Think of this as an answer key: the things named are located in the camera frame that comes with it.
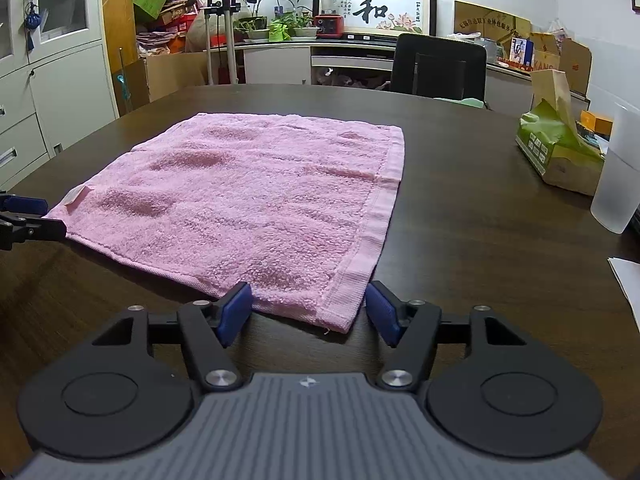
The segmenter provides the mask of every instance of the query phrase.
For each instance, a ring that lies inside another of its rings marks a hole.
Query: pink towel
[[[135,146],[49,213],[121,264],[347,332],[380,256],[402,130],[198,114]]]

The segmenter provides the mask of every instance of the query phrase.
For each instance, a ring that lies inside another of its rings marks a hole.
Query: chair backrest
[[[423,97],[484,101],[486,50],[466,41],[401,34],[396,45],[391,91]]]

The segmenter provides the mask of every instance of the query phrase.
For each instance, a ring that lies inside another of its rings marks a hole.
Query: silver bolt
[[[204,380],[211,386],[231,386],[238,380],[238,376],[231,370],[212,370],[205,375]]]
[[[383,383],[396,388],[408,386],[413,380],[412,375],[406,370],[389,370],[382,374]]]

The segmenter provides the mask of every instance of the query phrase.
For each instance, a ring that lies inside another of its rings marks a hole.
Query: frosted plastic cup
[[[640,114],[618,107],[591,214],[620,234],[640,205]]]

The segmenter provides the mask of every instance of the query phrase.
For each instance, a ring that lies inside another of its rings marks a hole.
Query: dark wooden table
[[[73,186],[198,112],[301,114],[394,124],[406,162],[375,277],[404,299],[445,312],[488,304],[589,374],[604,420],[589,454],[622,478],[640,462],[640,335],[607,257],[633,259],[590,199],[545,185],[517,148],[517,121],[447,102],[359,89],[238,86],[181,90],[105,126],[21,182],[17,194],[57,203]],[[0,254],[0,466],[30,451],[14,404],[20,387],[117,311],[156,312],[201,296],[120,266],[80,245],[31,242]],[[362,370],[388,355],[360,312],[347,336],[254,314],[230,354],[242,373]],[[437,374],[460,348],[438,349]],[[161,348],[179,366],[179,351]]]

